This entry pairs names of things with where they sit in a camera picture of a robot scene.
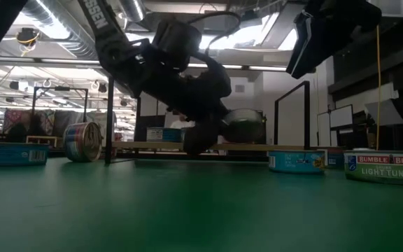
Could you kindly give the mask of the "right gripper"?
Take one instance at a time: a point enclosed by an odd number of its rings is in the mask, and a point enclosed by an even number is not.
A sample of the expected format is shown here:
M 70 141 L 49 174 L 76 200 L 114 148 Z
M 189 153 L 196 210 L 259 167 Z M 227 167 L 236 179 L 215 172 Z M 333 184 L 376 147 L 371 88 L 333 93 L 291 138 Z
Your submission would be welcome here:
M 355 33 L 373 31 L 381 9 L 367 0 L 309 0 L 294 20 L 297 40 L 286 72 L 299 79 L 353 42 Z

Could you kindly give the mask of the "black cabinet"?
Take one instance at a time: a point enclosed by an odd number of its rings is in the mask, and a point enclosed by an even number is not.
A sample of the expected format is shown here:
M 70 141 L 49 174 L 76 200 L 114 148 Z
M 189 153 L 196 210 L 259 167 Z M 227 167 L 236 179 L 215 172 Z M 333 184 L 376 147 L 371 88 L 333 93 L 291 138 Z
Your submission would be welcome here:
M 164 124 L 164 115 L 141 115 L 136 120 L 134 141 L 146 141 L 147 129 L 149 127 L 164 127 Z

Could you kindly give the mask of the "small silver ventilation duct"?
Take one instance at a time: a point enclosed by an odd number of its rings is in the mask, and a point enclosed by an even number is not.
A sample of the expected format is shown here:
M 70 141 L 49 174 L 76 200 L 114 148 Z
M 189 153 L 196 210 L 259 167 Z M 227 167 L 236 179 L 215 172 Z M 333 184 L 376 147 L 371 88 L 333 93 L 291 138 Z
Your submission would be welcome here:
M 140 22 L 146 16 L 142 0 L 118 0 L 123 13 L 130 22 Z

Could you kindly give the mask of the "black background frame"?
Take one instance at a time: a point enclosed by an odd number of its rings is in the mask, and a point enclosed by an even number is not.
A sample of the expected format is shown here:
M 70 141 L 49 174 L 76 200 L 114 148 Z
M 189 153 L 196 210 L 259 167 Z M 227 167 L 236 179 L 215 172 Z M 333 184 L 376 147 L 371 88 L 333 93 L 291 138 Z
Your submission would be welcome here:
M 37 100 L 37 91 L 38 90 L 55 90 L 58 92 L 68 92 L 68 91 L 83 91 L 85 93 L 85 98 L 84 98 L 84 108 L 83 108 L 83 122 L 87 122 L 87 102 L 88 102 L 88 95 L 89 95 L 89 90 L 87 88 L 79 88 L 79 87 L 65 87 L 65 86 L 57 86 L 57 87 L 34 87 L 34 93 L 33 93 L 33 99 L 32 99 L 32 106 L 31 106 L 31 114 L 35 114 L 35 108 L 36 108 L 36 100 Z

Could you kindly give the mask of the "blue maroon Wild Planet can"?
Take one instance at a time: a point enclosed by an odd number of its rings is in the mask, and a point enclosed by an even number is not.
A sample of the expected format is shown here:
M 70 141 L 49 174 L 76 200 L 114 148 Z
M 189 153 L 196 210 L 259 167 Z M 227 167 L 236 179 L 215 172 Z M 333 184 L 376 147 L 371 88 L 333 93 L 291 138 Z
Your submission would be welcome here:
M 101 155 L 102 137 L 95 122 L 69 125 L 63 140 L 65 155 L 73 162 L 94 162 Z

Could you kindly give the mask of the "green table mat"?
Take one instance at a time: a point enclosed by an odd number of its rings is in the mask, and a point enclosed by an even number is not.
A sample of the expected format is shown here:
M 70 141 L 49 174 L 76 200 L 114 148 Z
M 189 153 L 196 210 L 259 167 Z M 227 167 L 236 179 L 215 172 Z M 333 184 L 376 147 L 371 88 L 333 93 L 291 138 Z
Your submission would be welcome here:
M 403 186 L 262 163 L 0 167 L 0 251 L 403 252 Z

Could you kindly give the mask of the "person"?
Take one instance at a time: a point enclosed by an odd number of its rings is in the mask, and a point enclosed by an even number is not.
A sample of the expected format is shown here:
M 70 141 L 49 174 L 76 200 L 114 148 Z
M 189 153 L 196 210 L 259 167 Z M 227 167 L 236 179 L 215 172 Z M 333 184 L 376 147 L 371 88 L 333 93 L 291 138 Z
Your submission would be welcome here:
M 194 121 L 187 121 L 187 118 L 183 114 L 180 114 L 178 116 L 178 120 L 171 123 L 170 128 L 183 129 L 183 128 L 194 127 L 194 126 L 195 126 Z

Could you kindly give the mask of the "ceiling light tube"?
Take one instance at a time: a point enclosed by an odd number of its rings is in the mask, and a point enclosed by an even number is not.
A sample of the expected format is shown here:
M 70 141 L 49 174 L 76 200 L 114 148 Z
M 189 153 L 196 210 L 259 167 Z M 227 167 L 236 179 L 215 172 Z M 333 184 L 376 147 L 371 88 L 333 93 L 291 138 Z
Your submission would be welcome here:
M 269 71 L 269 72 L 285 72 L 286 67 L 283 66 L 249 66 L 249 71 Z
M 96 60 L 83 60 L 83 59 L 41 59 L 43 63 L 49 64 L 85 64 L 85 65 L 99 65 Z
M 225 69 L 233 69 L 233 70 L 240 70 L 243 67 L 241 65 L 235 65 L 235 64 L 221 64 L 221 66 L 224 67 Z M 189 63 L 188 68 L 191 68 L 191 69 L 207 69 L 208 65 L 207 64 L 202 64 L 202 63 Z
M 30 57 L 2 57 L 0 56 L 0 62 L 34 62 L 34 58 Z

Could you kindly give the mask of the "wooden shelf with black legs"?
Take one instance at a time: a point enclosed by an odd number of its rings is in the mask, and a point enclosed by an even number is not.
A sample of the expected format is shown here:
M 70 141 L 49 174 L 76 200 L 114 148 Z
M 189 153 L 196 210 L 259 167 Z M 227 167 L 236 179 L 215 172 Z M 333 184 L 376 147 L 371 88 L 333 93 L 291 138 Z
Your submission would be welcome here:
M 302 89 L 304 91 L 304 143 L 301 146 L 283 146 L 278 143 L 278 118 L 279 103 L 291 95 L 292 93 Z M 151 159 L 151 160 L 203 160 L 203 161 L 220 161 L 220 162 L 265 162 L 268 160 L 267 155 L 271 152 L 306 152 L 311 149 L 311 83 L 307 80 L 302 81 L 299 85 L 285 93 L 274 102 L 274 141 L 272 145 L 267 144 L 238 144 L 238 143 L 219 143 L 211 147 L 213 151 L 238 152 L 238 155 L 220 155 L 200 154 L 188 155 L 181 152 L 182 143 L 176 142 L 147 142 L 133 141 L 122 142 L 114 141 L 112 148 L 120 150 L 128 150 L 128 153 L 119 153 L 113 159 L 111 154 L 106 151 L 106 163 L 124 162 L 133 159 Z

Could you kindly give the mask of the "white panel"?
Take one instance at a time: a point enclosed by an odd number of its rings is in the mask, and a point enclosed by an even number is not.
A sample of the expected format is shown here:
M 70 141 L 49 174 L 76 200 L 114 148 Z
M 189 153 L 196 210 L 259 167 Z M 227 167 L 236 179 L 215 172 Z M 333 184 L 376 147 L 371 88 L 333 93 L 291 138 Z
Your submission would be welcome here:
M 318 149 L 326 150 L 331 146 L 330 134 L 330 114 L 328 112 L 320 113 L 317 116 L 318 123 Z

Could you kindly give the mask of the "black metal table frame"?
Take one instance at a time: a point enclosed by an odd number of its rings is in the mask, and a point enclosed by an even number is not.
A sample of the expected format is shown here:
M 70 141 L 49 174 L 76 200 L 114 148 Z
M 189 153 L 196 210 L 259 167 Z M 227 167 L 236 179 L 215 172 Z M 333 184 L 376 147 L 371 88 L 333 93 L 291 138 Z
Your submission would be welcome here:
M 48 151 L 48 159 L 64 158 L 63 151 Z M 259 155 L 238 155 L 235 150 L 231 150 L 228 155 L 198 155 L 190 156 L 183 153 L 118 153 L 112 163 L 126 162 L 128 160 L 189 160 L 189 161 L 213 161 L 213 162 L 267 162 L 269 164 L 268 153 Z

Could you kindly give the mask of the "large silver ventilation duct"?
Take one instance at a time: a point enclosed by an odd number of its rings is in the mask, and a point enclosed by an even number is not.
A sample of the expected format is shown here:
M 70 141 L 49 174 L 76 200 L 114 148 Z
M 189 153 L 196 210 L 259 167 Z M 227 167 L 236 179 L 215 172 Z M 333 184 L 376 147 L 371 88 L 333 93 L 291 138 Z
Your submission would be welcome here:
M 78 59 L 96 60 L 94 40 L 58 0 L 27 0 L 21 13 Z

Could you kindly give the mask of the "white board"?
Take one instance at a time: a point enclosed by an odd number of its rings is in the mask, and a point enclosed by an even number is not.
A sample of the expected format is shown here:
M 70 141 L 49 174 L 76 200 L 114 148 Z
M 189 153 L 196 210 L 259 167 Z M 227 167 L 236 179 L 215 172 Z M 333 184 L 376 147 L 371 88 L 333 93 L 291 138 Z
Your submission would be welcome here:
M 343 106 L 330 112 L 330 127 L 338 128 L 353 124 L 353 106 Z

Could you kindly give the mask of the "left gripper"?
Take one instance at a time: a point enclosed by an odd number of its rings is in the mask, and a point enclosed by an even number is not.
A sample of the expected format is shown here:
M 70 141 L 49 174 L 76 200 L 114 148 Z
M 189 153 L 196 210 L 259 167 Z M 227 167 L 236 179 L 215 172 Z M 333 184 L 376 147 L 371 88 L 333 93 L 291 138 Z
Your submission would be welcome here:
M 227 138 L 229 123 L 225 118 L 230 110 L 221 99 L 231 94 L 232 87 L 223 65 L 198 50 L 146 48 L 138 56 L 143 61 L 136 81 L 137 97 L 146 93 L 192 120 L 217 117 L 218 133 Z M 208 69 L 197 77 L 180 76 L 192 57 L 205 62 Z

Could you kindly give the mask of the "wooden bench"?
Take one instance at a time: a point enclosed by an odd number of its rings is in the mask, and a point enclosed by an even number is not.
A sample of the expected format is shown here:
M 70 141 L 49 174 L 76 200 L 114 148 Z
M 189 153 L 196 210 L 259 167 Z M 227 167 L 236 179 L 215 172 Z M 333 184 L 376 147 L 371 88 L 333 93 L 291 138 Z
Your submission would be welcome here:
M 47 144 L 51 148 L 63 147 L 63 138 L 57 136 L 27 136 L 26 142 L 31 144 Z

